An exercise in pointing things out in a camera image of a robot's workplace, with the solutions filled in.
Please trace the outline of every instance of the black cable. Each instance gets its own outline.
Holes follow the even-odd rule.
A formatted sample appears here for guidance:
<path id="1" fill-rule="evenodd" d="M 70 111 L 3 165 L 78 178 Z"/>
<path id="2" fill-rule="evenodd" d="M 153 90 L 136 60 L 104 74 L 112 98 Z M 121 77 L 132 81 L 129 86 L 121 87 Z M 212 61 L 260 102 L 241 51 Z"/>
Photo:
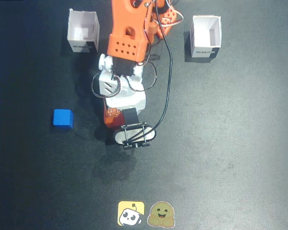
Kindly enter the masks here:
<path id="1" fill-rule="evenodd" d="M 134 89 L 134 88 L 131 86 L 130 81 L 129 81 L 128 78 L 124 75 L 124 78 L 126 79 L 128 85 L 129 85 L 129 88 L 130 88 L 132 91 L 135 91 L 135 92 L 145 92 L 145 91 L 153 88 L 153 86 L 155 85 L 155 83 L 156 83 L 156 81 L 157 81 L 157 70 L 156 70 L 156 67 L 155 67 L 155 65 L 154 65 L 152 62 L 150 62 L 150 61 L 148 61 L 147 63 L 151 64 L 151 65 L 153 66 L 153 68 L 154 68 L 154 72 L 155 72 L 154 82 L 153 82 L 153 83 L 151 84 L 151 86 L 149 86 L 147 89 L 144 89 L 144 90 L 136 90 L 136 89 Z"/>
<path id="2" fill-rule="evenodd" d="M 162 122 L 162 120 L 163 120 L 163 118 L 165 116 L 165 113 L 167 112 L 167 109 L 168 109 L 169 91 L 170 91 L 171 79 L 172 79 L 173 57 L 172 57 L 172 52 L 171 52 L 171 50 L 169 48 L 168 41 L 166 39 L 164 30 L 162 28 L 162 24 L 161 24 L 161 21 L 160 21 L 160 18 L 159 18 L 159 12 L 158 12 L 158 7 L 157 6 L 158 6 L 158 3 L 157 3 L 157 0 L 156 0 L 156 14 L 157 14 L 157 18 L 158 18 L 158 23 L 159 23 L 159 26 L 160 26 L 160 29 L 161 29 L 161 32 L 162 32 L 162 35 L 163 35 L 164 42 L 165 42 L 165 44 L 167 46 L 167 49 L 168 49 L 168 54 L 169 54 L 168 91 L 167 91 L 167 98 L 166 98 L 166 102 L 165 102 L 165 107 L 164 107 L 164 110 L 163 110 L 163 113 L 162 113 L 162 116 L 161 116 L 160 120 L 158 121 L 158 123 L 150 131 L 148 131 L 144 135 L 141 135 L 141 136 L 135 138 L 137 135 L 142 133 L 142 132 L 139 132 L 136 135 L 134 135 L 131 138 L 129 138 L 127 141 L 125 141 L 125 143 L 131 142 L 131 141 L 136 141 L 138 139 L 143 138 L 147 134 L 155 131 L 155 129 L 161 124 L 161 122 Z"/>

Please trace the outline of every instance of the white cardboard box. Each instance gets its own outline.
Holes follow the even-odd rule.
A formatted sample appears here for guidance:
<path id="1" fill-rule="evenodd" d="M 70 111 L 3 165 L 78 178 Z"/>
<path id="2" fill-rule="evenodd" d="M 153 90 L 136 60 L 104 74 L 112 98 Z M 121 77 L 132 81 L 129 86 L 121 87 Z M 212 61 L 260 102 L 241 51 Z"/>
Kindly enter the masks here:
<path id="1" fill-rule="evenodd" d="M 192 58 L 215 58 L 222 43 L 221 17 L 193 16 L 190 40 Z"/>
<path id="2" fill-rule="evenodd" d="M 69 9 L 67 40 L 75 53 L 98 51 L 99 21 L 95 11 Z"/>

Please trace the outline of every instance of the black mat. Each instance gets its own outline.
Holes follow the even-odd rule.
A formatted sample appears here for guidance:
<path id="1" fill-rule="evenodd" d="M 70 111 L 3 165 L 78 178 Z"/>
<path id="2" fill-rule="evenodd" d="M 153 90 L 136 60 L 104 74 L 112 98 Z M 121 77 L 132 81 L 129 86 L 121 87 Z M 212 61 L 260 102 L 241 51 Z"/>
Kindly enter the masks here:
<path id="1" fill-rule="evenodd" d="M 111 3 L 0 1 L 0 230 L 113 230 L 120 201 L 167 201 L 176 229 L 288 230 L 288 0 L 179 0 L 185 21 L 168 35 L 171 98 L 152 146 L 107 142 L 90 95 L 112 28 Z M 98 54 L 66 42 L 69 8 L 97 11 Z M 191 62 L 192 16 L 221 16 L 222 47 Z M 153 50 L 158 82 L 141 121 L 161 116 L 168 53 Z M 75 127 L 51 126 L 70 108 Z"/>

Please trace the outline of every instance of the hugging face emoji logo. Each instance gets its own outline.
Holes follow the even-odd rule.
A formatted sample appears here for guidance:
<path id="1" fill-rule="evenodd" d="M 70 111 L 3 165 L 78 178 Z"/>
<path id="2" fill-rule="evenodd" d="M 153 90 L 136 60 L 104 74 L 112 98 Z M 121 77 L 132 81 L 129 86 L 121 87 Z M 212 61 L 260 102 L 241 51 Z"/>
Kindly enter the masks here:
<path id="1" fill-rule="evenodd" d="M 142 222 L 144 204 L 142 202 L 121 201 L 119 203 L 118 224 L 121 226 L 133 226 Z"/>
<path id="2" fill-rule="evenodd" d="M 150 209 L 147 223 L 152 227 L 173 228 L 175 226 L 173 206 L 165 201 L 155 203 Z"/>

